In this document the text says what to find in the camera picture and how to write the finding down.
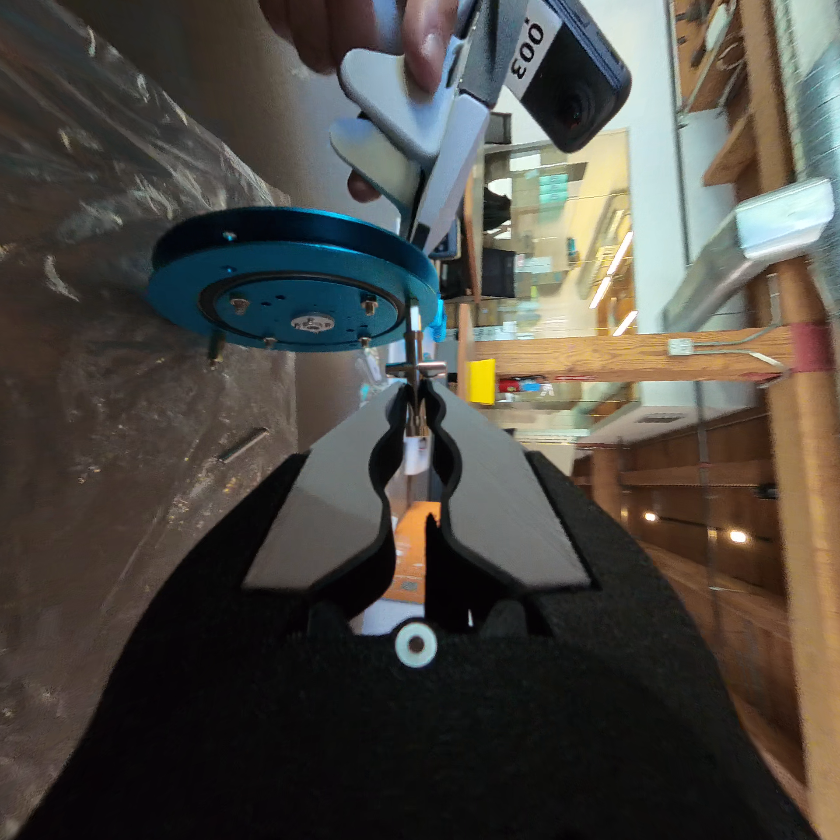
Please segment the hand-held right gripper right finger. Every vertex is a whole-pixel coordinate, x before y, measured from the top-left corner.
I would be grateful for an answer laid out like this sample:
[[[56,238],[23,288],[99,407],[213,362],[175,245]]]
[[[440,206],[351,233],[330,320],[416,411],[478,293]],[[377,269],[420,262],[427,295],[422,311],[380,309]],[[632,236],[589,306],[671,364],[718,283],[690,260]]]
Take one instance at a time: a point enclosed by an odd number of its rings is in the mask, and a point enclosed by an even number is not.
[[[487,618],[502,600],[591,590],[528,451],[445,385],[424,391],[443,487],[427,542],[426,616]]]

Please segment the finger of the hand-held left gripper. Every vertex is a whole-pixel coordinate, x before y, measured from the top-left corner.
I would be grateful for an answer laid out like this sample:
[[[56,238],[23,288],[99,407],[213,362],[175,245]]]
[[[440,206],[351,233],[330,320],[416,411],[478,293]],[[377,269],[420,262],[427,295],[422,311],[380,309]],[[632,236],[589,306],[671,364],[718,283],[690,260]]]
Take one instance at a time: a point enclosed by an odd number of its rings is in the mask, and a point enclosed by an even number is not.
[[[489,117],[488,107],[471,96],[457,96],[453,103],[413,219],[411,243],[428,256],[455,220]]]

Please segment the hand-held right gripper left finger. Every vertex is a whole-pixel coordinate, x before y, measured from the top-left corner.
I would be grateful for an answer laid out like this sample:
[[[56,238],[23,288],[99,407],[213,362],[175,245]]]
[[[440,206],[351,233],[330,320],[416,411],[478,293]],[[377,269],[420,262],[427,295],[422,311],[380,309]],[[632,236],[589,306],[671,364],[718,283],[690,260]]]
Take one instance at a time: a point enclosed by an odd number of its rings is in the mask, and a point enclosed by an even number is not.
[[[408,387],[391,385],[310,448],[244,590],[330,602],[346,618],[385,593],[396,567],[385,486],[403,460],[407,404]]]

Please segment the metal cross socket wrench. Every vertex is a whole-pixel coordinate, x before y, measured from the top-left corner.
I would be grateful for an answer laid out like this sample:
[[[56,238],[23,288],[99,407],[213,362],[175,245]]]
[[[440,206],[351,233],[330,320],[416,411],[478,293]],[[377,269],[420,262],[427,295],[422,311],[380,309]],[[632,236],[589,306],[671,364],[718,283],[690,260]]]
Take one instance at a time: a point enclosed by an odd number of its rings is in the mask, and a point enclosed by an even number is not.
[[[389,378],[405,380],[409,388],[407,397],[406,436],[421,438],[428,434],[425,401],[433,380],[443,377],[446,384],[447,366],[445,362],[425,360],[423,352],[424,326],[419,302],[410,299],[406,310],[406,330],[404,332],[405,360],[390,362],[385,366]]]

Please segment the teal round turntable base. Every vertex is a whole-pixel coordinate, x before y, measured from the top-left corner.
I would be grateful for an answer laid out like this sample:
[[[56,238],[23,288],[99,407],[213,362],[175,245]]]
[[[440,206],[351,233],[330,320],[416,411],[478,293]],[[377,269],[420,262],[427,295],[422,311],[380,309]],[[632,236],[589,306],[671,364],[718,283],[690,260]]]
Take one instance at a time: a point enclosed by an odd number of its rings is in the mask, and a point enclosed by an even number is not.
[[[438,273],[414,245],[354,217],[293,206],[190,217],[152,255],[147,297],[189,332],[258,350],[338,353],[438,315]]]

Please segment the person's left hand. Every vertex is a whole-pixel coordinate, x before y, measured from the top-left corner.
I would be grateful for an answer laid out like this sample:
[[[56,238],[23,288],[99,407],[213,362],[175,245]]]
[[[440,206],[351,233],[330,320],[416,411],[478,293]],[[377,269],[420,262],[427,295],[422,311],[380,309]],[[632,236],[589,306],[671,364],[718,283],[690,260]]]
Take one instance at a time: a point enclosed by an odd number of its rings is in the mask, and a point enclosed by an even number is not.
[[[428,95],[459,17],[458,1],[260,1],[259,8],[310,70],[331,75],[354,49],[403,54],[414,87]]]

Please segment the orange cardboard box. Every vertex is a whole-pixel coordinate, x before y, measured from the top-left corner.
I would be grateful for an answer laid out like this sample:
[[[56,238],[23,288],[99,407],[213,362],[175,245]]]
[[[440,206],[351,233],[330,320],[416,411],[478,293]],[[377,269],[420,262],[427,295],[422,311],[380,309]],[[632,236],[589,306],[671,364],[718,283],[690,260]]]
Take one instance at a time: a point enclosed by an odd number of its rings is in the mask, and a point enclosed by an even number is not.
[[[438,501],[416,501],[402,518],[392,518],[395,572],[383,596],[359,618],[359,634],[382,636],[410,618],[425,617],[426,525],[429,517],[439,524]]]

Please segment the long loose brass standoff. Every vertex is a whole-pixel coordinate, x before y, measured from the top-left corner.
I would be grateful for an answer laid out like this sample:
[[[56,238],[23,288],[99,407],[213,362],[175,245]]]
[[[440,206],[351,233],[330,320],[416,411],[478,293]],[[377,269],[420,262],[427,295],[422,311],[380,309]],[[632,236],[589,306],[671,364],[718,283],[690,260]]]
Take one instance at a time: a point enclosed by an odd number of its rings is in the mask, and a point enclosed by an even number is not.
[[[241,437],[217,455],[216,462],[222,465],[230,464],[269,435],[270,430],[267,427],[254,427],[247,435]]]

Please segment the metal air duct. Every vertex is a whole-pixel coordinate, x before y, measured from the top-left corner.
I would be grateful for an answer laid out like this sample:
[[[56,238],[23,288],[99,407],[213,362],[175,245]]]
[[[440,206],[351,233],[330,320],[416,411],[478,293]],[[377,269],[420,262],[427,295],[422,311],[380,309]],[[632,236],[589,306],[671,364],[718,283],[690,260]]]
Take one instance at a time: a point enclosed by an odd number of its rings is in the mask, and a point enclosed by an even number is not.
[[[807,255],[835,215],[833,182],[809,178],[734,207],[687,268],[661,313],[665,333],[707,324],[768,268]]]

